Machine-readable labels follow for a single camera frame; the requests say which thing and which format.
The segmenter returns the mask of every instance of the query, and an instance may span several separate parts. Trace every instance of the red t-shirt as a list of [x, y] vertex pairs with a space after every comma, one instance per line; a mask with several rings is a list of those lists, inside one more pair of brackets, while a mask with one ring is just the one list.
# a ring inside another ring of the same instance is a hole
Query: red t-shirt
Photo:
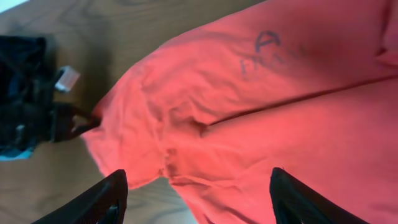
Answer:
[[84, 134], [104, 175], [170, 179], [199, 223], [275, 223], [273, 167], [398, 223], [398, 1], [268, 0], [135, 64]]

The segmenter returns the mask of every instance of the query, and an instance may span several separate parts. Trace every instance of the black strap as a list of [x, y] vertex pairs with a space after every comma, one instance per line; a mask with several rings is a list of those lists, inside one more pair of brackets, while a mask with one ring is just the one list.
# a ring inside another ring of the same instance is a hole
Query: black strap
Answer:
[[[74, 118], [85, 118], [86, 124], [76, 126]], [[51, 142], [71, 140], [100, 125], [100, 119], [69, 103], [54, 103]]]

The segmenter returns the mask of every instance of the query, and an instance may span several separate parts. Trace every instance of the black bag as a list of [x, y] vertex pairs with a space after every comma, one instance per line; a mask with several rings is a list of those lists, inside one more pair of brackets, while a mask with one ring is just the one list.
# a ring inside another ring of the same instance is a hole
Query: black bag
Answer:
[[[68, 103], [53, 102], [60, 78], [45, 66], [46, 40], [0, 36], [0, 161], [26, 159], [38, 143], [70, 140], [99, 119]], [[87, 119], [75, 127], [73, 118]]]

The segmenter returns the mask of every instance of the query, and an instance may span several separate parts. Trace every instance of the wooden surface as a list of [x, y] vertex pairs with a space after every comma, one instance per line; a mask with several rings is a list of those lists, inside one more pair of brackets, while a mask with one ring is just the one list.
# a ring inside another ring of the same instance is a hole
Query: wooden surface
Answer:
[[[90, 110], [131, 65], [166, 40], [260, 1], [30, 0], [0, 14], [0, 34], [45, 36], [49, 59], [83, 75], [72, 93], [57, 99]], [[101, 178], [80, 139], [43, 144], [26, 161], [0, 162], [0, 223], [30, 223]], [[159, 179], [130, 191], [124, 223], [195, 219], [167, 180]]]

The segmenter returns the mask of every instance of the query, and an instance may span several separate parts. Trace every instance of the white tag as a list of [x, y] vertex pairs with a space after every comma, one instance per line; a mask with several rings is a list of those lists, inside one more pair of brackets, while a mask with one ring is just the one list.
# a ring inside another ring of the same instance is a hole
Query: white tag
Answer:
[[55, 84], [55, 88], [59, 91], [69, 92], [76, 81], [79, 79], [80, 74], [76, 72], [71, 66], [65, 66], [58, 71], [61, 73], [61, 78]]

